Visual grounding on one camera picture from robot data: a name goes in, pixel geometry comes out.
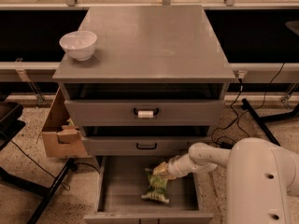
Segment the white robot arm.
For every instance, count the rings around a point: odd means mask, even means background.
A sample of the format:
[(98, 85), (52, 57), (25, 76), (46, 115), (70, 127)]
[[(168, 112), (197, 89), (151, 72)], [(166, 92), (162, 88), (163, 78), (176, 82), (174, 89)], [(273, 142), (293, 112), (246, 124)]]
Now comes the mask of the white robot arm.
[(230, 149), (195, 143), (153, 173), (175, 179), (218, 166), (226, 169), (226, 224), (292, 224), (287, 198), (299, 195), (299, 155), (269, 141), (245, 138)]

